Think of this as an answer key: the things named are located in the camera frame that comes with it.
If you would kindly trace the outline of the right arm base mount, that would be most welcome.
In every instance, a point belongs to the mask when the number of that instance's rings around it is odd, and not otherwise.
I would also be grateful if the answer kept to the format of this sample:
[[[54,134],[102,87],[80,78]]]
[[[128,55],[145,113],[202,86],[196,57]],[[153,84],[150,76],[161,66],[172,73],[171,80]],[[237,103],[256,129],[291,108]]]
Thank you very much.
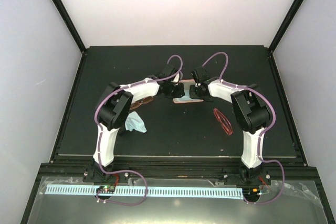
[[[267,170],[262,167],[248,169],[246,167],[223,169],[223,171],[217,177],[225,184],[230,185],[270,185],[270,177]]]

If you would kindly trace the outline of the pink glasses case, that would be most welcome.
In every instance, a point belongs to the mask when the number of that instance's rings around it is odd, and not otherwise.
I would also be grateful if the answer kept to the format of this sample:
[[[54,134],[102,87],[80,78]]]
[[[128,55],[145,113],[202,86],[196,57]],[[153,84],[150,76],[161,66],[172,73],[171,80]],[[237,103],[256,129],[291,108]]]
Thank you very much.
[[[184,95],[181,98],[174,98],[175,104],[203,102],[202,99],[192,99],[190,97],[190,86],[195,84],[193,79],[181,80],[184,85]]]

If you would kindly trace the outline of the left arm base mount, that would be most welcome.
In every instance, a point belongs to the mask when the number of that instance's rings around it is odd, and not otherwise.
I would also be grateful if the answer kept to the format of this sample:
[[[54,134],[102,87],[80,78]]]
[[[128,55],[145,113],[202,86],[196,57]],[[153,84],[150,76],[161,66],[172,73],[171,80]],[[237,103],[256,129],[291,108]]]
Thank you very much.
[[[121,174],[106,174],[97,163],[90,164],[86,167],[83,173],[83,181],[87,183],[107,183],[113,184],[115,182],[126,183],[129,179],[129,172],[122,172]]]

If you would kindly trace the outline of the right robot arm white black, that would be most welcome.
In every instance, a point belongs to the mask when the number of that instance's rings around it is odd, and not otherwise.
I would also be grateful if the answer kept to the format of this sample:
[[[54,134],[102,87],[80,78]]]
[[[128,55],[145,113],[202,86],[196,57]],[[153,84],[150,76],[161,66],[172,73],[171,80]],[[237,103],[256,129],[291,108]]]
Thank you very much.
[[[243,183],[252,183],[261,173],[265,130],[275,118],[271,105],[256,84],[240,86],[211,78],[204,67],[194,69],[191,74],[195,81],[190,86],[191,99],[220,98],[232,104],[236,122],[243,131],[242,167],[238,176]]]

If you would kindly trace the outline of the light blue cleaning cloth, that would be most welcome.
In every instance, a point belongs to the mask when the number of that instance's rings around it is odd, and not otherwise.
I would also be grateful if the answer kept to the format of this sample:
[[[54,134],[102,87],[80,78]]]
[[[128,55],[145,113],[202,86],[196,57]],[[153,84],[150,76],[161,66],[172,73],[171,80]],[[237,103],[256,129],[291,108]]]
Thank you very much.
[[[127,131],[137,131],[140,133],[146,133],[147,129],[145,127],[144,121],[141,119],[141,117],[134,111],[131,112],[125,121],[125,129]]]

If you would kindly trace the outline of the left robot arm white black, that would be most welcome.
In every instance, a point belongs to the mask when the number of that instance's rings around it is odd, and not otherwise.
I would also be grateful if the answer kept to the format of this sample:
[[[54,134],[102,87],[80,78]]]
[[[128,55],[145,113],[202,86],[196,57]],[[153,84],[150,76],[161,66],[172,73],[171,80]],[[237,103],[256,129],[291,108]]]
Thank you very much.
[[[166,65],[163,72],[145,79],[124,85],[110,83],[97,105],[94,122],[98,128],[96,150],[93,155],[98,164],[94,175],[102,182],[108,181],[113,174],[109,166],[114,160],[114,146],[120,128],[125,126],[131,104],[160,92],[168,93],[181,79],[181,68]]]

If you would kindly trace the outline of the red sunglasses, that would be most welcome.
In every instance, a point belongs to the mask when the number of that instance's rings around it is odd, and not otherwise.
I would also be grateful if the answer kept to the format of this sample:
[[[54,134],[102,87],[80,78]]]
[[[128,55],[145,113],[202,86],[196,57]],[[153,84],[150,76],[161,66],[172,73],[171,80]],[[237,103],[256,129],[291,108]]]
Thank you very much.
[[[228,118],[217,108],[213,110],[216,120],[220,123],[222,129],[227,135],[233,134],[233,128]]]

